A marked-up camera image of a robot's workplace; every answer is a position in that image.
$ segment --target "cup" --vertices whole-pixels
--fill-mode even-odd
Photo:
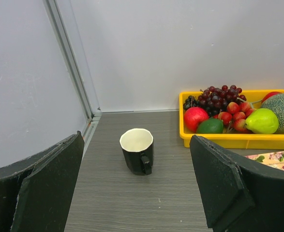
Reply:
[[[120,145],[126,164],[135,175],[149,175],[153,165],[153,136],[146,130],[135,128],[125,132]]]

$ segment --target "green pear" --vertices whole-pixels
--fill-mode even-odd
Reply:
[[[279,127],[277,116],[269,109],[257,109],[246,119],[246,128],[255,134],[273,134]]]

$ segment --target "floral fabric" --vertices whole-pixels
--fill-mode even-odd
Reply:
[[[260,155],[246,156],[251,160],[255,160],[267,166],[277,168],[284,171],[284,151],[265,153]]]

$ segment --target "gray wooden table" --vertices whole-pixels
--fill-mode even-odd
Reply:
[[[82,161],[65,231],[212,231],[178,120],[178,112],[104,114]],[[146,128],[154,136],[149,176],[134,175],[125,164],[119,139],[132,128]]]

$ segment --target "green avocado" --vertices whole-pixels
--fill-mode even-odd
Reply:
[[[223,121],[210,118],[202,122],[198,129],[196,130],[197,134],[221,134],[224,131],[224,123]]]

